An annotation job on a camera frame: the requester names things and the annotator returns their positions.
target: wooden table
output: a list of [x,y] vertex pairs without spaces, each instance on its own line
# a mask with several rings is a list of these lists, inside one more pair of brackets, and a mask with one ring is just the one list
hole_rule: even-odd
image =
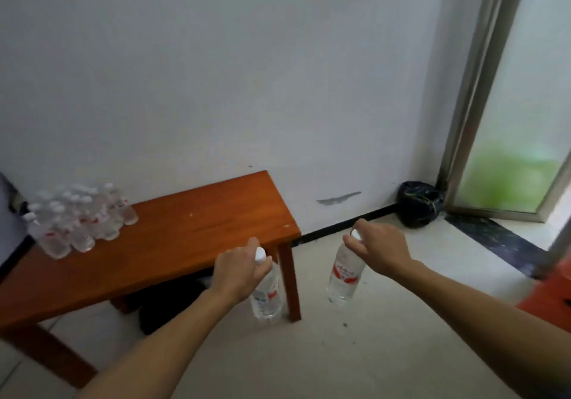
[[139,222],[88,253],[53,260],[34,246],[0,284],[0,335],[76,388],[96,370],[36,323],[211,267],[251,236],[279,258],[289,317],[301,319],[291,241],[300,231],[267,172],[135,206]]

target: person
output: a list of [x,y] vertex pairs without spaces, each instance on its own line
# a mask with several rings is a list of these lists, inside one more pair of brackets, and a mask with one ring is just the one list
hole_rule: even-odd
[[[345,235],[346,246],[421,298],[516,393],[561,397],[571,391],[571,334],[412,259],[394,226],[361,219],[354,228],[362,241]],[[210,289],[98,374],[78,398],[169,398],[209,332],[271,270],[271,257],[255,264],[258,244],[250,238],[245,247],[219,255]]]

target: hand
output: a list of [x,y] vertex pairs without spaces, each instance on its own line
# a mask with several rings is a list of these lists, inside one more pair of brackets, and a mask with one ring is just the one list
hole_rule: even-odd
[[362,241],[343,236],[346,247],[367,263],[372,270],[395,278],[414,261],[410,258],[407,240],[396,227],[384,223],[369,223],[361,218],[354,225]]
[[237,247],[218,255],[212,275],[212,293],[220,295],[232,305],[247,299],[261,280],[272,269],[272,257],[256,265],[256,248],[260,243],[250,238],[246,247]]

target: door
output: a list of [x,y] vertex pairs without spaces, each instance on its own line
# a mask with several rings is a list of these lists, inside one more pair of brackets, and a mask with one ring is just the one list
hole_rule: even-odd
[[447,211],[545,222],[567,188],[569,6],[571,0],[501,0],[473,94],[459,106],[459,140],[447,146],[454,149]]

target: peeling paint patch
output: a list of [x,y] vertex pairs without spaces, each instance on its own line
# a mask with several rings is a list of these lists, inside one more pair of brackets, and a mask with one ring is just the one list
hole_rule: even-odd
[[340,204],[342,202],[345,202],[350,197],[357,196],[358,194],[361,194],[361,192],[353,192],[353,193],[345,194],[345,195],[339,196],[339,197],[332,197],[331,199],[321,199],[321,200],[318,200],[316,202],[318,204],[322,204],[325,206],[337,205],[337,204]]

